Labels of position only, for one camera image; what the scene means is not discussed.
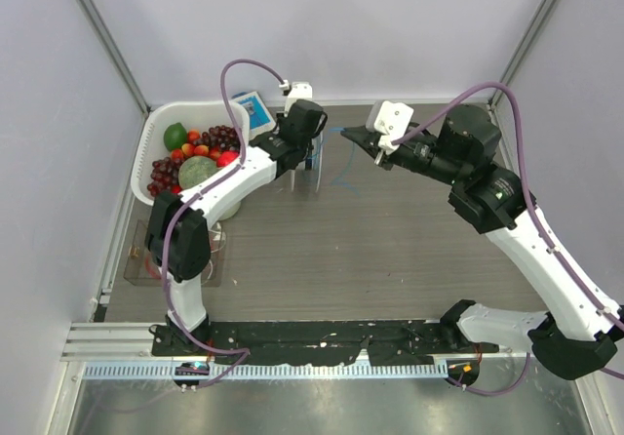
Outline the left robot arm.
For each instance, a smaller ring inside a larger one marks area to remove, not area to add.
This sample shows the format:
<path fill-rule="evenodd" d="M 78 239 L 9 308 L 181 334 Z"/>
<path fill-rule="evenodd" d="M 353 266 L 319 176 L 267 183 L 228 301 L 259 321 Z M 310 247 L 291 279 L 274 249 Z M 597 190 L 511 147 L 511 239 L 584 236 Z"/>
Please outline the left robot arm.
<path fill-rule="evenodd" d="M 201 273 L 212 256 L 209 229 L 233 205 L 302 163 L 326 122 L 320 105 L 299 99 L 278 118 L 277 130 L 255 137 L 217 174 L 180 194 L 156 197 L 145 246 L 162 275 L 174 344 L 185 355 L 208 347 Z"/>

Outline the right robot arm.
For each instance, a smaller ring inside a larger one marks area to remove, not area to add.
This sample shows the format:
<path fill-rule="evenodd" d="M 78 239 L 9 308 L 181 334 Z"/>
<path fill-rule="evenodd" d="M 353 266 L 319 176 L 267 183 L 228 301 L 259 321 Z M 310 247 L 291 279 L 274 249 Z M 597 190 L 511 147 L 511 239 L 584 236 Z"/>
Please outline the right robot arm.
<path fill-rule="evenodd" d="M 598 292 L 568 251 L 557 244 L 532 194 L 522 180 L 494 156 L 500 130 L 475 105 L 450 110 L 437 135 L 427 130 L 398 146 L 391 138 L 417 129 L 411 108 L 379 102 L 363 126 L 342 129 L 344 138 L 362 148 L 374 163 L 401 167 L 446 184 L 454 211 L 486 236 L 523 273 L 546 308 L 518 312 L 463 299 L 440 319 L 440 338 L 453 352 L 472 344 L 495 344 L 528 352 L 552 374 L 575 380 L 603 370 L 617 352 L 623 309 Z M 585 291 L 603 303 L 595 306 Z"/>

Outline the white cable spool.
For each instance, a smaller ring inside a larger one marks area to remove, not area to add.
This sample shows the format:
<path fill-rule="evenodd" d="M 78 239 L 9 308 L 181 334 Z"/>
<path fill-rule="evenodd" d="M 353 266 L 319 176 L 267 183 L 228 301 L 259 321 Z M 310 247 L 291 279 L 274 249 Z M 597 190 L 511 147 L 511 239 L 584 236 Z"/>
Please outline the white cable spool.
<path fill-rule="evenodd" d="M 290 175 L 291 192 L 317 193 L 321 187 L 324 134 L 320 133 L 311 142 L 311 148 L 304 160 Z"/>

